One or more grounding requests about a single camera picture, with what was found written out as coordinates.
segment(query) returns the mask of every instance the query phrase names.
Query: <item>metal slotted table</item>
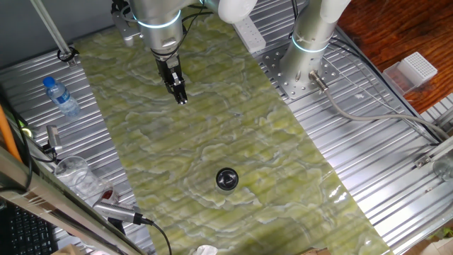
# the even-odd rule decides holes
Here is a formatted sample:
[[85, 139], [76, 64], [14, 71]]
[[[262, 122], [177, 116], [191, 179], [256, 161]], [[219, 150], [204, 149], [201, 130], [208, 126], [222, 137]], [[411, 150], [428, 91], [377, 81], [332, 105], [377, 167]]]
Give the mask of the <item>metal slotted table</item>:
[[[299, 2], [299, 9], [304, 2]], [[453, 200], [453, 187], [432, 172], [419, 171], [413, 163], [433, 147], [402, 120], [357, 122], [339, 116], [327, 98], [318, 91], [292, 100], [283, 93], [277, 79], [264, 65], [263, 56], [289, 41], [285, 40], [294, 23], [292, 6], [285, 0], [260, 0], [250, 14], [268, 46], [254, 53], [294, 116], [309, 134], [323, 156], [333, 166], [345, 187], [374, 225], [384, 241], [400, 254], [425, 238], [449, 218], [438, 219], [437, 212]], [[344, 52], [328, 48], [326, 59], [369, 93], [376, 89], [401, 113], [413, 109], [385, 87], [360, 62], [351, 62]], [[59, 158], [76, 154], [89, 163], [94, 174], [111, 181], [122, 203], [133, 204], [135, 197], [125, 171], [110, 140], [102, 115], [80, 65], [69, 68], [56, 52], [0, 71], [0, 83], [16, 110], [30, 123], [35, 139], [47, 142], [46, 125], [57, 125], [64, 146]], [[82, 112], [77, 120], [66, 119], [46, 97], [42, 79], [53, 76], [68, 86]], [[331, 93], [338, 104], [355, 115], [378, 115], [390, 110], [377, 103], [362, 89], [337, 73], [330, 78]], [[125, 225], [127, 236], [141, 248], [152, 249], [144, 225]], [[84, 245], [60, 228], [55, 229], [59, 248], [67, 244]]]

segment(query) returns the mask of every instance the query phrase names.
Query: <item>power strip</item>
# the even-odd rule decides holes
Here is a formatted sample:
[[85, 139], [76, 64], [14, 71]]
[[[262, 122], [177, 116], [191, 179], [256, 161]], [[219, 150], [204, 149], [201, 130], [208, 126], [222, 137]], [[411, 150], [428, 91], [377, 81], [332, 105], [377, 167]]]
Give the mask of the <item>power strip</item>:
[[266, 47], [266, 41], [250, 17], [233, 24], [233, 27], [250, 53], [260, 51]]

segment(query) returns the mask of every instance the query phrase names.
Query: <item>blue led ring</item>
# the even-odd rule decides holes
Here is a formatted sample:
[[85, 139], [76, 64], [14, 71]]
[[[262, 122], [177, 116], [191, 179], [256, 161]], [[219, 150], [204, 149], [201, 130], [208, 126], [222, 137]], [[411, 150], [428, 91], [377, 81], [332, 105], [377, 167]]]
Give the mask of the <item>blue led ring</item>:
[[328, 46], [328, 44], [327, 44], [324, 48], [322, 48], [322, 49], [320, 49], [320, 50], [307, 50], [307, 49], [304, 49], [303, 47], [300, 47], [300, 46], [296, 43], [296, 41], [294, 40], [294, 36], [292, 37], [292, 42], [294, 43], [294, 45], [296, 45], [297, 48], [299, 48], [300, 50], [303, 50], [303, 51], [305, 51], [305, 52], [308, 52], [308, 53], [317, 53], [317, 52], [321, 52], [321, 51], [325, 50], [325, 49], [327, 48], [327, 46]]
[[144, 27], [147, 27], [147, 28], [165, 28], [165, 27], [168, 27], [169, 25], [175, 23], [179, 19], [179, 16], [181, 16], [181, 10], [179, 10], [178, 15], [176, 15], [176, 17], [173, 20], [171, 20], [168, 23], [161, 24], [161, 25], [149, 25], [149, 24], [143, 23], [141, 21], [137, 21], [137, 22], [138, 22], [138, 24], [140, 24]]

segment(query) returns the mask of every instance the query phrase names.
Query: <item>orange cable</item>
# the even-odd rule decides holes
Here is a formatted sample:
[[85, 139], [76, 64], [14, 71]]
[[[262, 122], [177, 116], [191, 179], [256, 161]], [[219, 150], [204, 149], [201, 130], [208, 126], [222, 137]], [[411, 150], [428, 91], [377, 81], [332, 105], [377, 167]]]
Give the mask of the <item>orange cable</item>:
[[9, 153], [11, 153], [18, 161], [22, 162], [19, 151], [17, 150], [16, 142], [14, 142], [13, 133], [9, 127], [8, 121], [3, 112], [3, 108], [0, 106], [0, 130], [3, 133], [3, 138], [5, 139], [6, 147], [8, 148]]

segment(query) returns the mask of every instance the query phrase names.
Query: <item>red object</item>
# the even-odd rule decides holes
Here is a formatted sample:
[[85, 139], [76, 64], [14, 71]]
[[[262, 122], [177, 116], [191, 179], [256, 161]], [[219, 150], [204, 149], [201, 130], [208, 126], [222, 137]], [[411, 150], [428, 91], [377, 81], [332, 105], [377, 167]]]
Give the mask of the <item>red object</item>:
[[106, 191], [106, 192], [104, 192], [104, 194], [102, 195], [102, 198], [104, 198], [104, 199], [110, 199], [110, 197], [112, 196], [112, 194], [113, 194], [113, 190]]

